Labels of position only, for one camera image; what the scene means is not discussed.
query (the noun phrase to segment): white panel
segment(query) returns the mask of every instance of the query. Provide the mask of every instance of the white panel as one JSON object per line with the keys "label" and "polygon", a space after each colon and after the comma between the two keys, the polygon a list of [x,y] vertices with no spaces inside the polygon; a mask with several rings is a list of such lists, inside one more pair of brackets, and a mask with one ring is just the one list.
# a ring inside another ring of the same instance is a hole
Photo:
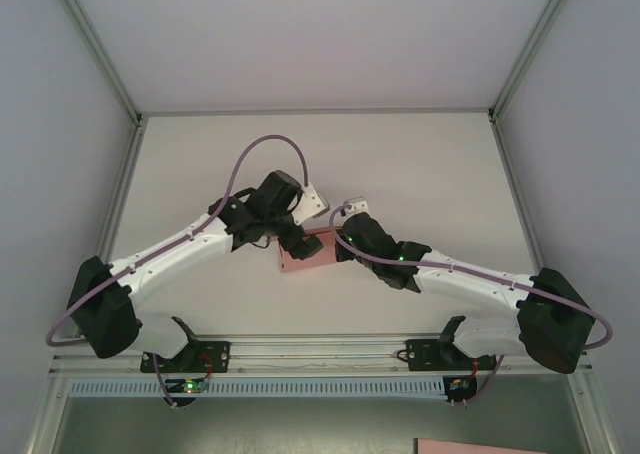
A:
{"label": "white panel", "polygon": [[57,0],[0,0],[0,45],[0,452],[20,453],[129,125]]}
{"label": "white panel", "polygon": [[[186,226],[222,195],[242,149],[275,133],[299,143],[312,182],[334,206],[363,195],[398,240],[530,272],[486,114],[152,118],[115,256]],[[284,143],[252,152],[237,189],[257,186],[273,169],[300,177],[297,156]],[[325,217],[315,225],[326,223]],[[200,265],[144,309],[179,315],[202,334],[436,332],[451,316],[476,312],[461,301],[392,290],[354,262],[281,274],[276,246],[246,246]]]}
{"label": "white panel", "polygon": [[504,119],[545,261],[613,324],[590,358],[623,434],[640,452],[640,9],[568,0]]}
{"label": "white panel", "polygon": [[81,0],[143,111],[489,107],[546,0]]}

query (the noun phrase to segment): white wall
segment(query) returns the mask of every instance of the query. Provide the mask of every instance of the white wall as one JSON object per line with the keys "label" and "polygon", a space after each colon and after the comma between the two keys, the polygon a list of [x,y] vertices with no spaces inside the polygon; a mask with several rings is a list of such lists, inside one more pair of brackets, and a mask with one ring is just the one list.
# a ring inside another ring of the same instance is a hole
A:
{"label": "white wall", "polygon": [[0,0],[0,45],[0,452],[15,453],[129,125],[57,0]]}
{"label": "white wall", "polygon": [[624,452],[640,452],[639,108],[638,0],[568,0],[503,122],[546,263],[613,322],[591,358]]}
{"label": "white wall", "polygon": [[[197,219],[224,192],[240,152],[267,134],[300,145],[311,182],[334,208],[365,196],[372,215],[398,240],[493,269],[531,272],[484,113],[152,117],[114,258]],[[233,192],[257,187],[274,169],[300,178],[299,160],[282,142],[251,152]],[[327,218],[305,227],[325,227]],[[450,297],[389,289],[350,262],[282,274],[275,245],[204,262],[165,284],[143,310],[177,315],[198,334],[219,335],[440,332],[452,316],[487,314]]]}

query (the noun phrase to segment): black mounting bracket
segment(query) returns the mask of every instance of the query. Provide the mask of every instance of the black mounting bracket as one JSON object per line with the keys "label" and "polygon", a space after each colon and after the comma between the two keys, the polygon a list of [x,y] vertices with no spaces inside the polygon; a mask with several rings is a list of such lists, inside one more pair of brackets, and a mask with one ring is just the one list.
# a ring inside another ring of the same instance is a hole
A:
{"label": "black mounting bracket", "polygon": [[[467,357],[451,344],[443,345],[438,339],[408,339],[405,341],[405,346],[410,371],[471,372],[473,369],[472,358]],[[478,371],[493,371],[496,366],[496,359],[493,356],[482,356],[477,361]]]}
{"label": "black mounting bracket", "polygon": [[[214,374],[224,374],[229,369],[229,359],[231,357],[231,343],[227,341],[198,341],[197,352],[193,355],[193,360],[185,364],[177,359],[165,359],[158,356],[158,370],[163,374],[203,374],[207,373],[209,361],[201,355],[204,354],[213,361]],[[150,374],[155,372],[153,357],[145,352],[140,363],[140,372]]]}

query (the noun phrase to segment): pink paper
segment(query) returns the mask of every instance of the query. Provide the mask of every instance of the pink paper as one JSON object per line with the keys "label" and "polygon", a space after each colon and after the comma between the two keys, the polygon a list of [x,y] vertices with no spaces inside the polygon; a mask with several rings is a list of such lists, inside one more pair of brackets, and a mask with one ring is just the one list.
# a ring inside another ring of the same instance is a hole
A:
{"label": "pink paper", "polygon": [[288,252],[285,252],[280,248],[280,271],[292,272],[299,271],[301,269],[310,269],[312,267],[326,266],[327,264],[335,264],[336,261],[336,238],[333,235],[333,231],[328,227],[319,229],[310,229],[307,234],[315,234],[322,242],[322,249],[320,252],[311,256],[309,259],[300,261],[299,259],[292,259]]}
{"label": "pink paper", "polygon": [[473,446],[458,442],[430,441],[418,439],[416,454],[542,454],[534,451],[504,449],[502,447]]}

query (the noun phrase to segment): pink block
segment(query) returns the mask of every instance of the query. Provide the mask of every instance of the pink block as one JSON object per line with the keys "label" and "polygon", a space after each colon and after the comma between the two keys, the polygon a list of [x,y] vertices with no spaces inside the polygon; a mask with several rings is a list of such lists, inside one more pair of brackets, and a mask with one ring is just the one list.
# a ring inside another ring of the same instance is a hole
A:
{"label": "pink block", "polygon": [[416,454],[541,454],[534,451],[418,439]]}
{"label": "pink block", "polygon": [[336,262],[336,239],[333,236],[333,232],[331,232],[328,227],[322,227],[319,229],[309,229],[307,233],[317,235],[324,247],[316,255],[300,261],[299,259],[292,259],[288,252],[285,252],[281,246],[278,246],[280,248],[280,270],[282,272],[310,269],[312,267],[326,266],[327,264]]}

